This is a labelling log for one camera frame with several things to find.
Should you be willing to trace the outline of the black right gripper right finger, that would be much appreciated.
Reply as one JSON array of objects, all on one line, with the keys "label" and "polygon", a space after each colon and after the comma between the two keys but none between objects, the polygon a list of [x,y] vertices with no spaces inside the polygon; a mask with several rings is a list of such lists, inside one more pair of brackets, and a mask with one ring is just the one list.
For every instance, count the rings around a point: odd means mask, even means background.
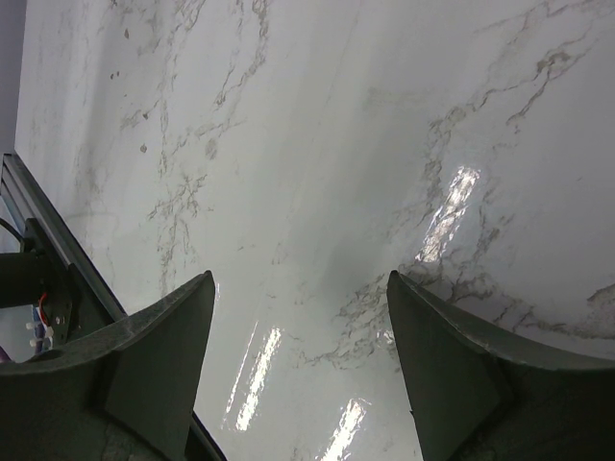
[{"label": "black right gripper right finger", "polygon": [[445,303],[398,272],[389,316],[427,460],[610,460],[614,364]]}]

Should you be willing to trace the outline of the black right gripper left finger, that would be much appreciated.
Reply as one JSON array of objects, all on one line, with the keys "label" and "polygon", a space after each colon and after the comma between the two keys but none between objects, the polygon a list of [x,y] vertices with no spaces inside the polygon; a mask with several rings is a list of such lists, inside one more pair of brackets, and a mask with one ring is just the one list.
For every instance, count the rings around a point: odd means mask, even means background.
[{"label": "black right gripper left finger", "polygon": [[211,460],[194,415],[211,272],[67,345],[1,367],[4,460]]}]

